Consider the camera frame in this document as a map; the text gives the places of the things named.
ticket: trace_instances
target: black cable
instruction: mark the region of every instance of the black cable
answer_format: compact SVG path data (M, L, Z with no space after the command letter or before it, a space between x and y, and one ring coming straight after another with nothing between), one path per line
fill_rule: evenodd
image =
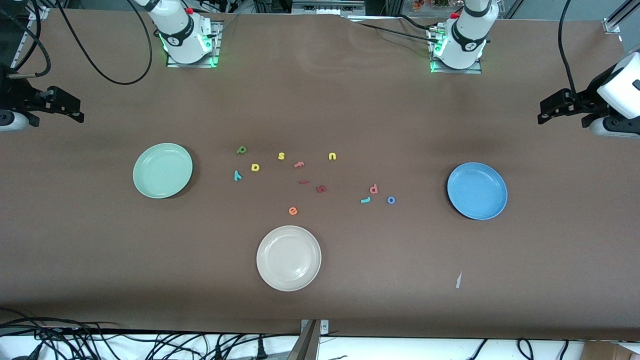
M262 335L262 339L267 339L267 338L276 338L278 336L290 336L290 334L272 334L272 335ZM247 340L243 340L240 342L234 342L234 344L232 346L229 346L228 348L226 348L225 350L230 351L231 348L236 347L238 345L242 345L242 344L246 344L246 343L250 343L252 341L256 341L258 340L258 338L253 338L253 339L247 339Z
M562 351L560 352L560 357L558 358L558 360L563 360L564 359L564 353L566 352L566 349L569 347L569 340L565 340L564 341L564 346L562 347Z
M258 352L255 356L255 360L265 360L269 356L267 352L264 351L264 341L262 340L262 335L258 336Z
M222 360L222 353L224 353L224 351L222 350L222 347L225 346L227 343L229 343L230 341L234 341L242 336L244 336L246 334L238 334L236 336L231 337L229 340L224 341L222 344L220 343L220 339L222 339L222 335L218 336L218 340L216 341L216 347L211 350L210 352L207 352L206 354L204 354L204 356L202 357L202 360L206 360L207 356L214 354L212 356L213 359L215 360Z
M562 15L560 16L560 23L558 24L558 49L560 50L560 57L562 58L562 63L564 64L564 69L566 71L566 77L569 79L569 87L571 88L571 97L575 99L575 104L584 109L585 106L580 99L580 95L575 91L575 84L573 82L573 76L571 75L571 67L569 66L569 61L566 59L566 55L564 54L564 46L562 44L562 29L564 25L564 16L566 15L567 9L569 9L569 4L571 0L566 0L564 4L564 8L562 10Z
M2 334L2 336L16 336L16 335L25 335L25 334L29 334L33 331L31 330L20 330L20 331L14 331L14 332L7 332L6 334Z
M511 9L509 12L511 13L511 15L508 17L508 19L513 19L513 17L516 15L516 12L518 12L518 10L520 9L520 7L522 6L522 4L524 3L523 1L520 1L520 3L518 4L518 6L515 9Z
M164 345L169 346L169 347L176 348L176 349L178 349L178 350L180 350L180 351L188 351L188 352L191 352L192 354L196 354L196 355L198 355L198 356L202 356L202 354L201 354L201 353L199 353L199 352L198 352L198 351L196 351L196 350L193 350L193 349L190 349L190 348L186 348L186 347L182 347L182 346L180 346L180 345L175 345L175 344L167 343L167 342L165 342L165 341L163 341L163 340L160 340L158 337L156 337L156 339L154 339L154 340L147 340L147 339L134 338L134 337L129 336L129 335L126 335L126 334L115 334L115 335L113 335L112 337L110 337L110 338L108 338L108 339L104 339L104 338L103 338L102 340L98 340L98 341L108 341L108 340L111 340L111 339L113 339L113 338L117 338L117 337L119 337L119 336L125 337L125 338L127 338L127 339L129 339L129 340L132 340L132 341L137 341L137 342L139 342L139 343L160 343L160 344L164 344Z
M524 353L524 351L522 351L522 346L520 345L520 343L524 341L527 346L529 347L529 353L530 356L527 356L527 354ZM531 347L531 343L529 342L529 340L525 339L525 338L520 338L516 340L516 345L518 346L518 351L522 354L522 356L524 356L524 358L526 360L533 360L533 348Z
M386 31L388 33L402 35L402 36L405 36L405 37L416 38L416 39L425 40L425 41L428 41L428 42L438 42L436 39L426 38L426 37L419 37L417 35L407 34L407 33L403 33L403 32L400 32L400 31L391 30L391 29L385 29L385 28L381 28L381 27L375 26L375 25L363 24L361 22L359 22L358 24L360 24L362 26L366 26L368 28L378 29L378 30Z
M171 351L171 352L170 352L169 354L167 354L166 356L163 356L163 360L169 360L169 358L171 357L171 355L174 355L174 354L177 354L177 353L179 353L179 352L183 351L183 350L185 349L185 348L184 348L184 346L185 346L185 345L187 345L188 343L192 342L193 340L196 340L197 338L199 338L199 337L201 337L201 336L204 336L204 333L197 334L196 336L194 336L194 337L192 337L192 338L188 339L187 341L185 341L185 342L181 343L180 345L176 346L176 347L175 347L175 349L173 349L173 351ZM199 352L197 352L197 351L196 351L195 353L196 353L197 355L199 355L199 356L202 356L202 354L201 354L201 353L199 353Z
M184 5L184 8L189 8L189 5L188 5L184 0L180 0L180 2ZM209 5L209 6L211 6L214 10L219 11L219 10L218 10L218 9L216 9L213 5ZM200 7L202 7L203 9L202 9L202 10L199 10L199 9L193 9L193 8L192 8L193 12L196 12L196 13L206 13L206 12L211 12L211 10L206 10L206 9L204 9L202 2L200 2Z
M16 25L18 25L18 27L21 30L23 30L27 34L29 34L29 36L33 39L34 43L42 51L42 55L44 56L44 60L47 62L47 65L45 66L45 69L43 71L41 71L41 72L36 72L35 74L24 74L24 75L17 75L17 76L14 75L14 76L12 76L12 78L14 78L14 79L19 79L19 78L39 78L40 76L45 76L46 74L48 74L49 71L51 70L51 59L49 58L49 53L47 53L47 49L45 49L44 45L42 45L42 43L40 42L40 39L36 35L34 35L31 32L31 30L29 30L26 26L22 25L18 21L18 19L16 19L15 17L11 16L4 9L0 8L0 14L4 15L9 20L13 21Z
M36 17L36 37L39 39L40 32L42 31L42 25L41 25L42 20L40 19L40 7L38 6L38 3L36 3L36 0L31 0L31 4L33 5L33 9L34 9L33 15L35 15ZM29 50L22 57L22 59L20 59L18 64L16 64L16 66L13 68L14 70L16 71L20 70L20 68L24 65L24 63L26 63L27 60L29 60L29 58L33 54L33 51L36 49L36 46L38 46L38 44L36 44L35 42L31 43L31 46L29 46Z
M34 336L36 339L39 339L44 345L47 345L47 347L53 349L55 351L55 356L56 359L58 358L58 356L62 356L63 359L66 359L66 357L64 355L62 355L60 352L56 351L56 347L53 345L53 341L62 341L66 344L66 346L69 348L70 352L72 353L73 358L72 359L78 359L78 360L87 360L87 359L100 359L100 353L98 351L97 345L95 344L94 339L92 339L92 335L90 333L90 330L96 330L103 341L105 341L105 344L107 346L107 348L109 349L109 351L114 355L114 357L117 360L120 360L120 358L117 356L117 354L115 353L115 351L111 348L111 345L106 342L106 339L104 338L104 335L102 335L102 331L100 329L100 323L99 322L77 322L75 320L68 320L68 319L59 319L59 318L50 318L50 317L34 317L34 316L27 316L19 311L15 311L12 309L7 309L4 307L0 307L0 310L2 311L8 311L11 313L14 313L16 315L21 316L21 318L16 319L16 320L10 320L8 322L2 323L0 324L0 327L2 328L28 328L28 329L33 329L34 330ZM70 340L66 339L66 337L64 335L62 335L59 331L57 331L56 329L50 328L50 327L44 327L42 325L39 325L38 322L46 322L46 321L51 321L51 322L62 322L62 323L67 323L67 324L72 324L72 325L76 325L76 326L80 326L81 330L74 330L72 331L72 336L73 338L71 340L73 340L76 343L75 347L73 344L71 344ZM26 325L23 324L24 322L30 322L31 325ZM87 351L89 352L89 356L86 356L84 354L84 350L83 347L86 347Z
M482 348L484 347L484 344L486 344L487 341L489 341L489 339L484 339L480 343L480 345L478 345L478 348L476 349L476 352L474 352L474 355L470 357L468 360L476 360L478 355L480 354L480 350L482 350Z
M272 4L267 4L267 3L265 3L264 1L261 1L261 0L253 0L253 2L254 2L253 5L255 6L256 9L258 8L258 4L261 4L264 7L264 11L265 12L273 13L273 9L271 9L271 5Z
M167 343L171 343L171 341L176 340L177 338L181 337L182 335L185 335L185 332L175 332L173 334L167 335L167 337L164 338L164 343L162 345L160 345L159 347L157 346L157 343L154 345L153 348L151 348L151 351L149 351L149 353L147 354L147 357L145 358L145 360L153 360L154 356L163 348L166 346Z
M149 69L151 69L151 63L153 62L153 49L152 49L152 46L151 46L151 38L149 37L149 31L147 29L147 25L145 25L145 21L142 19L142 16L140 16L140 13L138 12L138 9L136 9L136 7L131 3L131 0L127 0L127 2L129 3L129 5L133 9L133 11L136 13L136 16L138 16L138 19L140 20L140 24L142 24L142 27L145 29L145 36L147 37L147 44L149 46L149 63L147 64L147 69L144 71L144 73L139 78L137 78L137 79L135 79L133 81L128 81L128 82L121 82L121 81L116 81L114 79L111 79L109 76L107 76L105 73L103 73L98 68L98 66L96 66L96 64L91 59L91 56L89 56L89 54L84 49L84 46L82 45L82 42L80 42L80 39L78 38L78 36L76 34L76 31L74 30L73 26L69 22L67 14L65 13L64 9L62 8L62 4L60 4L60 0L55 0L55 1L56 1L56 4L58 5L58 9L60 10L60 13L62 14L62 17L65 19L65 22L67 23L67 27L69 28L69 31L71 31L71 35L74 36L74 39L76 40L78 46L80 47L80 50L82 50L82 52L84 54L84 57L89 61L91 66L98 72L98 74L100 74L103 78L107 79L108 81L110 81L110 82L112 82L114 84L117 84L117 85L132 85L132 84L135 84L135 83L139 82L140 80L142 80L147 75L147 73L149 72Z
M233 342L233 344L229 345L229 347L226 349L227 353L222 357L222 360L227 360L227 358L229 357L229 354L231 354L231 350L233 350L234 346L238 344L238 341L240 341L240 339L242 339L243 336L244 335L236 337L236 340Z
M428 30L429 29L429 26L420 25L417 22L413 21L413 19L411 19L409 16L407 16L405 14L399 13L397 15L394 15L394 17L401 17L404 20L407 20L411 25L415 26L416 28L423 29L423 30Z

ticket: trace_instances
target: white floor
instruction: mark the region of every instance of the white floor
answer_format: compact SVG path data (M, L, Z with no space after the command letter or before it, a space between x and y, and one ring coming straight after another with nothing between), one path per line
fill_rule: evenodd
M155 335L135 335L135 338L154 340ZM184 342L192 336L185 336L173 341L174 344ZM206 342L208 349L215 346L217 335L207 335ZM128 340L123 337L108 340L112 349L118 354L120 360L142 360L151 350L152 343L140 343ZM284 336L278 338L268 338L264 340L264 348L268 354L288 352L292 349L296 341L295 336ZM466 339L413 339L413 338L340 338L325 337L321 339L319 346L318 360L331 360L342 356L346 360L377 360L377 359L427 359L427 360L467 360L475 352L481 340ZM39 344L39 341L32 336L7 336L0 338L0 360L11 360L18 356L26 356ZM102 360L115 360L115 357L108 351L103 343L97 342L98 350ZM532 340L534 356L540 360L558 360L563 341L552 340ZM198 338L192 343L185 345L199 352L204 353L207 344L203 338ZM578 360L584 343L581 341L571 341L564 355L564 360ZM623 346L640 352L640 344L624 343ZM153 358L160 359L173 349L166 347ZM229 360L242 357L255 356L257 342L253 341L234 348ZM171 360L193 360L188 352L179 352L170 357ZM516 348L515 340L490 340L486 343L478 360L490 359L525 359ZM54 353L50 349L43 348L38 360L55 360Z

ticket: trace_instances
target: white plate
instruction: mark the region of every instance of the white plate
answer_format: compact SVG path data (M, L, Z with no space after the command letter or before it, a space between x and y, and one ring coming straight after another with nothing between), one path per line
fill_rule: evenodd
M262 239L255 262L262 280L270 287L296 291L316 278L322 254L310 232L287 225L272 230Z

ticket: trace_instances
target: cardboard box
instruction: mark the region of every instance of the cardboard box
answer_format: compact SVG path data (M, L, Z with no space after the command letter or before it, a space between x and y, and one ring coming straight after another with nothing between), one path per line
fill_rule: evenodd
M584 343L580 360L640 360L640 354L617 343L587 341Z

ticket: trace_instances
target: blue plate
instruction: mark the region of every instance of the blue plate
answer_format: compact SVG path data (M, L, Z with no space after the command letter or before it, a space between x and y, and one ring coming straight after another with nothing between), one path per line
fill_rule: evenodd
M485 164L466 163L455 168L447 182L453 206L468 218L495 218L507 205L507 186L497 171Z

